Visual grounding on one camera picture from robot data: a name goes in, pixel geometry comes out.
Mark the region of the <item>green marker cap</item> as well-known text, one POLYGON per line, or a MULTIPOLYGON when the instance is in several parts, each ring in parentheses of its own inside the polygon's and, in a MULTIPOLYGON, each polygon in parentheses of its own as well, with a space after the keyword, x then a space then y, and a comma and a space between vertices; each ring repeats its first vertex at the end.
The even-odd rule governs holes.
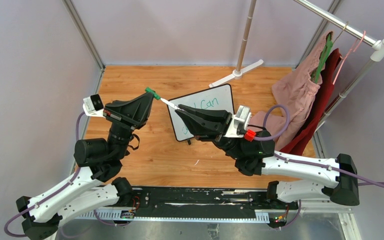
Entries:
POLYGON ((160 95, 157 94, 156 91, 154 91, 154 90, 151 89, 150 87, 147 87, 147 88, 145 89, 145 91, 146 91, 147 93, 152 94, 152 96, 153 96, 154 99, 156 99, 156 100, 160 100, 160 99, 161 99, 160 95))

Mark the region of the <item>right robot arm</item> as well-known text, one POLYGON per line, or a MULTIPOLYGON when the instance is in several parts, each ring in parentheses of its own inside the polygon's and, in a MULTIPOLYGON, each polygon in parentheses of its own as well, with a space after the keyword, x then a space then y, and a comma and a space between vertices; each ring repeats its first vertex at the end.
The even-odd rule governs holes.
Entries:
POLYGON ((234 159, 241 174, 295 178, 268 184, 265 201, 270 208, 306 199, 327 199, 343 206, 360 204, 357 169, 349 155, 311 158, 276 151, 273 136, 265 128, 257 132, 248 128, 251 111, 247 106, 240 106, 236 114, 183 104, 176 105, 174 111, 197 140, 212 142, 234 159))

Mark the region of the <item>whiteboard marker white body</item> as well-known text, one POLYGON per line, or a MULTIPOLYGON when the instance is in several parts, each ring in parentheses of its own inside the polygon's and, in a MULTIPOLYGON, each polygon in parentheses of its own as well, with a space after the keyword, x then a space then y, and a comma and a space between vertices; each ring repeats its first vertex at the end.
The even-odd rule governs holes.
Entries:
POLYGON ((164 104, 166 104, 168 107, 174 109, 174 110, 181 110, 176 104, 172 103, 171 101, 165 99, 165 98, 160 98, 160 101, 162 101, 164 104))

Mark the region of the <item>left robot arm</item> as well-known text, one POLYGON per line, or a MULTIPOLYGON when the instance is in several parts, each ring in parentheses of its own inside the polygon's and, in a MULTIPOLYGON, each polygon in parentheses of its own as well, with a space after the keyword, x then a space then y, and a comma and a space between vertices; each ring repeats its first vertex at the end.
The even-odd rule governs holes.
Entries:
POLYGON ((51 189, 16 201, 23 217, 23 236, 43 240, 72 219, 100 207, 129 206, 133 189, 118 177, 122 159, 136 147, 135 130, 142 128, 151 113, 154 95, 146 92, 132 100, 103 103, 98 94, 83 99, 82 114, 104 118, 111 123, 107 138, 77 139, 74 159, 77 170, 51 189))

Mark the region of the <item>small whiteboard black frame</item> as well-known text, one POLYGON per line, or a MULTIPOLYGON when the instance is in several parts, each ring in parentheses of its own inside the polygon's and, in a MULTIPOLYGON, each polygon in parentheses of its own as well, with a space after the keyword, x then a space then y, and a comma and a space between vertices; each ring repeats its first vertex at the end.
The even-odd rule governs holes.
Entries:
MULTIPOLYGON (((169 101, 176 106, 182 104, 196 109, 226 110, 230 113, 234 113, 232 86, 228 83, 172 98, 169 101)), ((167 108, 175 139, 178 142, 182 142, 193 138, 193 135, 190 133, 184 122, 175 113, 175 109, 170 106, 167 108)))

